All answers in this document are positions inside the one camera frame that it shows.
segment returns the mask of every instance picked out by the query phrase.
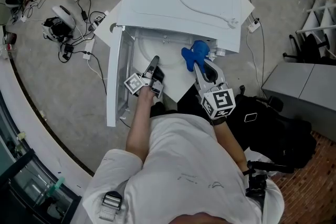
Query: hand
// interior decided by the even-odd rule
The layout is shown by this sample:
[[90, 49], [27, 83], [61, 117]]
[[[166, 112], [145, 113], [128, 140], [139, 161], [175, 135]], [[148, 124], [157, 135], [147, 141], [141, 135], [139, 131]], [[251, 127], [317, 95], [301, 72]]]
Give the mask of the hand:
[[152, 103], [154, 96], [155, 93], [151, 91], [149, 86], [144, 86], [140, 89], [139, 99]]

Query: concrete floor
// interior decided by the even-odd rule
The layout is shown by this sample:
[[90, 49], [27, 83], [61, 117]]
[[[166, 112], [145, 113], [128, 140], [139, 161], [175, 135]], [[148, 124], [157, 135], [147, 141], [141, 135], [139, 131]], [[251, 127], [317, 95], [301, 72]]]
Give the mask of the concrete floor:
[[[111, 10], [120, 0], [92, 0], [91, 11]], [[278, 62], [282, 53], [292, 53], [288, 35], [302, 27], [307, 18], [305, 9], [312, 0], [252, 0], [255, 17], [259, 17], [265, 35], [265, 78]], [[88, 2], [81, 1], [88, 9]], [[72, 0], [46, 0], [41, 9], [34, 9], [29, 20], [53, 17], [51, 8], [63, 5], [70, 10], [80, 29], [85, 25], [80, 17], [80, 8]], [[120, 121], [117, 127], [106, 126], [106, 96], [98, 76], [92, 72], [82, 54], [74, 54], [71, 60], [60, 63], [58, 46], [42, 35], [42, 21], [17, 22], [7, 26], [17, 34], [15, 62], [19, 74], [36, 107], [42, 110], [53, 131], [65, 145], [90, 169], [95, 171], [105, 152], [111, 148], [124, 148], [128, 128]], [[226, 79], [237, 93], [244, 84], [247, 95], [259, 93], [251, 52], [246, 46], [247, 25], [242, 25], [240, 53], [215, 60]], [[262, 36], [260, 29], [249, 35], [249, 44], [255, 53], [259, 80], [262, 71]], [[84, 49], [84, 42], [76, 47]], [[107, 76], [109, 47], [98, 37], [93, 53], [99, 58], [104, 77]], [[91, 60], [91, 66], [98, 69]], [[131, 98], [133, 110], [136, 99]], [[132, 113], [126, 122], [131, 123]]]

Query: brick floor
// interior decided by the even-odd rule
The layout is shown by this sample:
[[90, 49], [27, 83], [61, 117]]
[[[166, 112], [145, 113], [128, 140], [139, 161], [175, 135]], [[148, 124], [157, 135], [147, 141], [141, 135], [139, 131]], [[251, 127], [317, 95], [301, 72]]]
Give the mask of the brick floor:
[[272, 178], [285, 200], [281, 224], [317, 224], [336, 217], [336, 145], [318, 133], [313, 136], [316, 152], [306, 167]]

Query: blue plush toy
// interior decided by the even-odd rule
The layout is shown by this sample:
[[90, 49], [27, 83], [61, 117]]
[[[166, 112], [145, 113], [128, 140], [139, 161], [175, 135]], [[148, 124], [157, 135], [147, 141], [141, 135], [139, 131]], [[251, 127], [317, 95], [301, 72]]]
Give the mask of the blue plush toy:
[[205, 73], [204, 59], [208, 59], [209, 51], [209, 46], [202, 40], [196, 40], [190, 49], [183, 48], [181, 54], [187, 63], [187, 69], [193, 72], [194, 62], [197, 62], [201, 72]]

